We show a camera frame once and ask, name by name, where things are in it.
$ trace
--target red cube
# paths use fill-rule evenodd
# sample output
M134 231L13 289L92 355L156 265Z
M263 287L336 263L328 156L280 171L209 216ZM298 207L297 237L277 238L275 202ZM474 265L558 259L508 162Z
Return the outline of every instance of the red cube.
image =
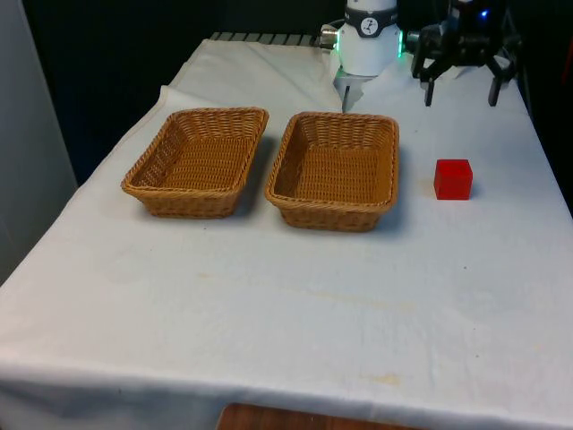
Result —
M469 200L474 173L466 159L439 159L433 186L438 200Z

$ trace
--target metal grille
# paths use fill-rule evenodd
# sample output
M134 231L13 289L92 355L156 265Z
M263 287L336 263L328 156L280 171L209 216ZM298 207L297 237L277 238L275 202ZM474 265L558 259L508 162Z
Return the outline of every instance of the metal grille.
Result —
M316 36L310 34L269 34L269 33L232 33L216 32L211 40L231 42L259 42L263 45L284 45L287 47L314 47Z

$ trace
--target rectangular wicker basket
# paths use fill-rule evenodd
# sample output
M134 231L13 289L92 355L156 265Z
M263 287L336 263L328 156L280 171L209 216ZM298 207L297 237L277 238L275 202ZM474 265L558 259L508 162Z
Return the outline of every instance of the rectangular wicker basket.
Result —
M122 182L158 217L215 219L235 211L269 120L256 107L176 112Z
M398 199L398 123L302 113L285 131L265 194L299 228L368 231Z

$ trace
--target dark background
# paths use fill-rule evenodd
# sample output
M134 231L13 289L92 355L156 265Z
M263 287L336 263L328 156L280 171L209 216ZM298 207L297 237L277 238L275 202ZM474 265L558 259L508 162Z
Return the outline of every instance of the dark background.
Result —
M78 182L157 101L214 31L317 34L345 0L23 0ZM398 0L400 27L443 18L448 0ZM526 39L533 119L573 210L573 76L563 85L573 2L510 1Z

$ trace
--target green led light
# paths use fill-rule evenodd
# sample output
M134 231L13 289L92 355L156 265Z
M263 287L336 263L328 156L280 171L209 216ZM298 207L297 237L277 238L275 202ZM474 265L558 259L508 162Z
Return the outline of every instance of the green led light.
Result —
M400 31L398 36L398 58L404 54L404 31Z

